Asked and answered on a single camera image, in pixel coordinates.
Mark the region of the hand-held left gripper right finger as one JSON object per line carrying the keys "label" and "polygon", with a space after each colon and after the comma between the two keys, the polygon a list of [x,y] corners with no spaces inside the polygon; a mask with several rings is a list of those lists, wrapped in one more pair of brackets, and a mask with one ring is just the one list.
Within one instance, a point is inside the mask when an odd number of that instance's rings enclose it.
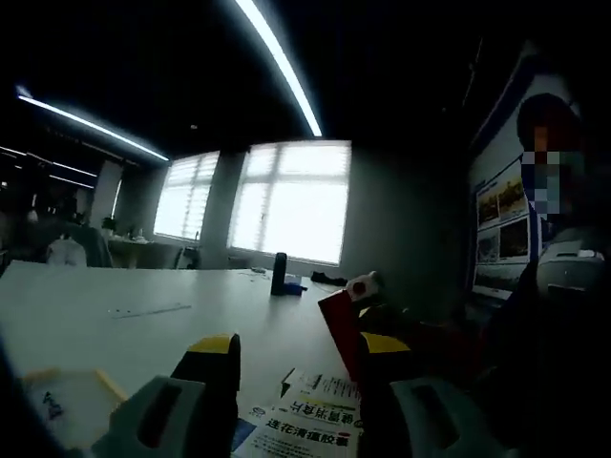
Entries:
{"label": "hand-held left gripper right finger", "polygon": [[461,389],[417,377],[411,349],[391,337],[359,336],[360,457],[505,457],[485,416]]}

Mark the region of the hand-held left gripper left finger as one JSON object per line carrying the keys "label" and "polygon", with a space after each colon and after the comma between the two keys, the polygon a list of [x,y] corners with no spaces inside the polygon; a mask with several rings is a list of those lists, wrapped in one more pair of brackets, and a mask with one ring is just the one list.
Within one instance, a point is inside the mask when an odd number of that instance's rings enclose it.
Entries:
{"label": "hand-held left gripper left finger", "polygon": [[241,340],[219,334],[190,345],[112,414],[95,457],[228,457],[238,422]]}

